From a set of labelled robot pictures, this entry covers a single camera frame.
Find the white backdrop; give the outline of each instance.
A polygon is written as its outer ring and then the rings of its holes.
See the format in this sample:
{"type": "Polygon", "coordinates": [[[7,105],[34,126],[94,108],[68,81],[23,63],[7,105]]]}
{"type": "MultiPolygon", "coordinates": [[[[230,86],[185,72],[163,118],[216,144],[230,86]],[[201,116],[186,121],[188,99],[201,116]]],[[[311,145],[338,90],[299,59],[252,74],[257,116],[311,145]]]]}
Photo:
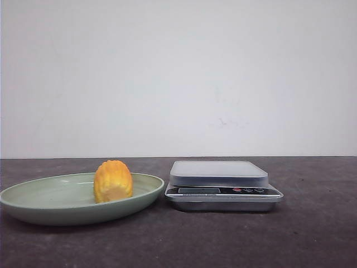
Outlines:
{"type": "Polygon", "coordinates": [[[2,1],[2,158],[357,155],[357,1],[2,1]]]}

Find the green plate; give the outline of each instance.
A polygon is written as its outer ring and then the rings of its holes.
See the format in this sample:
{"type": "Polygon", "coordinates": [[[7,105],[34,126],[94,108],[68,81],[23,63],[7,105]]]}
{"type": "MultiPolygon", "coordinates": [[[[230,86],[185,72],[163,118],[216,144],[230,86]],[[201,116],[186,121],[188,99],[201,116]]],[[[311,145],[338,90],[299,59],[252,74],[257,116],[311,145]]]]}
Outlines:
{"type": "Polygon", "coordinates": [[[31,180],[1,192],[2,209],[21,221],[52,226],[118,219],[149,206],[164,185],[156,176],[132,173],[132,177],[132,197],[99,204],[94,201],[94,173],[31,180]]]}

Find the metal base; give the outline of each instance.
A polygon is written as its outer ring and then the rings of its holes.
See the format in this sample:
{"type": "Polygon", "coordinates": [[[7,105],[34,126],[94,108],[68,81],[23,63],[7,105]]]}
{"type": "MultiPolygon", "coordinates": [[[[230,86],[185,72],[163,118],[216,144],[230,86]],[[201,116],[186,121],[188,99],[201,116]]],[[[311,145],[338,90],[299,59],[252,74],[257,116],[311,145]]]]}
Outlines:
{"type": "Polygon", "coordinates": [[[275,203],[268,202],[170,202],[181,211],[270,211],[275,203]]]}

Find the digital scale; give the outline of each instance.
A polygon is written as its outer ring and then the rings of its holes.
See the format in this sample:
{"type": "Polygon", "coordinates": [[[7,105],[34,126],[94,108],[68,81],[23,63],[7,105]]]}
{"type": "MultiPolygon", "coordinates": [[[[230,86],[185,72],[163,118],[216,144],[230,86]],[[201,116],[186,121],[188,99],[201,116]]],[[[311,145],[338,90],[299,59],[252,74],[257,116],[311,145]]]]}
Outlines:
{"type": "Polygon", "coordinates": [[[283,194],[248,161],[176,161],[165,197],[179,210],[269,211],[283,194]]]}

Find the table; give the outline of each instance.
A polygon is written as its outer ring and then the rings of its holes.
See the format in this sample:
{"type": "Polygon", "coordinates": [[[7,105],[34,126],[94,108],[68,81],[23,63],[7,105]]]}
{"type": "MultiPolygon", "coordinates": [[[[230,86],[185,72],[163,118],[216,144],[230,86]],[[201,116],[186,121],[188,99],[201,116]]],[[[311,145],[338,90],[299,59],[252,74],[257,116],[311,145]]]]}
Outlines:
{"type": "MultiPolygon", "coordinates": [[[[105,160],[2,160],[1,187],[94,172],[105,160]]],[[[131,172],[159,176],[166,185],[176,160],[248,160],[269,173],[284,200],[269,213],[181,212],[162,193],[131,216],[76,227],[36,226],[2,212],[1,266],[356,267],[357,157],[120,160],[131,172]]]]}

